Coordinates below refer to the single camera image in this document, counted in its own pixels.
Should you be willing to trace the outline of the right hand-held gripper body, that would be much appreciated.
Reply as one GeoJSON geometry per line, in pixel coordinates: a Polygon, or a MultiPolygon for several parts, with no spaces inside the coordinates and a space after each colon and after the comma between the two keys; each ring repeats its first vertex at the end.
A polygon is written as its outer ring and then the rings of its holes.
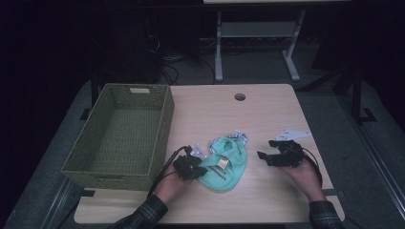
{"type": "Polygon", "coordinates": [[[284,129],[273,139],[282,142],[282,147],[276,148],[279,150],[279,154],[269,155],[266,159],[267,165],[275,167],[297,167],[302,162],[305,154],[303,148],[300,144],[295,142],[295,139],[309,135],[311,135],[309,131],[284,129]]]}

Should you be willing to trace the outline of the white metal stand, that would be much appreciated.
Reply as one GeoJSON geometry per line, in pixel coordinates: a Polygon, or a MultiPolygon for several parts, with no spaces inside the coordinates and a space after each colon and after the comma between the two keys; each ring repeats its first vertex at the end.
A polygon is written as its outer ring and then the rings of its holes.
{"type": "Polygon", "coordinates": [[[217,13],[215,80],[224,80],[222,61],[222,40],[224,38],[289,38],[289,46],[282,51],[288,72],[293,81],[300,76],[292,60],[294,48],[300,34],[306,12],[300,10],[295,21],[282,22],[223,22],[222,13],[217,13]]]}

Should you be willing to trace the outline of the black metal stand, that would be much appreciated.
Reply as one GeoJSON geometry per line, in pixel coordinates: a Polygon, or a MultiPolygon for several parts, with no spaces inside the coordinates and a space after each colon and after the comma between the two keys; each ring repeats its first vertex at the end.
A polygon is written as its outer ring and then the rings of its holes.
{"type": "Polygon", "coordinates": [[[354,121],[362,125],[364,122],[376,122],[377,119],[369,108],[361,106],[362,96],[362,74],[359,69],[346,64],[338,71],[338,80],[333,86],[333,92],[338,95],[344,95],[352,91],[352,100],[350,103],[350,112],[354,121]]]}

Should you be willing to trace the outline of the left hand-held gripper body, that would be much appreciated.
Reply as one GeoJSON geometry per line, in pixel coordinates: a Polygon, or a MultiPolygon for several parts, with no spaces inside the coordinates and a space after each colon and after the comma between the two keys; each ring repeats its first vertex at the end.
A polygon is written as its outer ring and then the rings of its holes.
{"type": "Polygon", "coordinates": [[[173,162],[173,166],[179,177],[184,180],[192,180],[202,177],[198,175],[198,167],[200,167],[202,160],[199,157],[192,155],[193,148],[191,146],[186,146],[184,151],[185,155],[179,156],[173,162]]]}

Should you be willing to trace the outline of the green woven basket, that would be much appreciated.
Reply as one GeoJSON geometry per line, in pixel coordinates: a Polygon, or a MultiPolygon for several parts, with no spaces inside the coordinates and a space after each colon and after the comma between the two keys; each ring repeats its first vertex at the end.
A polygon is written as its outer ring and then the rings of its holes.
{"type": "Polygon", "coordinates": [[[105,85],[61,172],[85,188],[149,190],[174,109],[168,85],[105,85]]]}

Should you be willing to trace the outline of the person's right hand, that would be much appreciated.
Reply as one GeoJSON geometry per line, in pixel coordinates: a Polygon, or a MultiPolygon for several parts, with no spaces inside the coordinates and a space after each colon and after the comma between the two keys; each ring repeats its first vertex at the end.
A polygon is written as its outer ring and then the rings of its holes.
{"type": "Polygon", "coordinates": [[[309,202],[326,200],[318,176],[311,164],[303,159],[295,168],[280,167],[280,170],[290,176],[292,181],[307,197],[309,202]]]}

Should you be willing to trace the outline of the person's left hand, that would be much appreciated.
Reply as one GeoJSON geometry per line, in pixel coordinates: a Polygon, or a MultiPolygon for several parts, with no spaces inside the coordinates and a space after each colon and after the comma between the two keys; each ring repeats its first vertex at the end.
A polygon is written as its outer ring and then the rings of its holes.
{"type": "Polygon", "coordinates": [[[172,171],[167,173],[159,182],[154,195],[163,203],[168,204],[182,194],[191,183],[191,180],[181,179],[176,171],[172,171]]]}

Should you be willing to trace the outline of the mint green garment striped lining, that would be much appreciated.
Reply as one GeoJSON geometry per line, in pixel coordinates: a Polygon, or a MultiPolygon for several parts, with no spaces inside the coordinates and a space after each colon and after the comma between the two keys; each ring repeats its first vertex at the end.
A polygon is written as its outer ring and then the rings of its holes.
{"type": "Polygon", "coordinates": [[[199,164],[206,173],[198,181],[219,192],[234,188],[245,171],[246,143],[247,135],[239,130],[211,140],[208,144],[210,155],[199,164]]]}

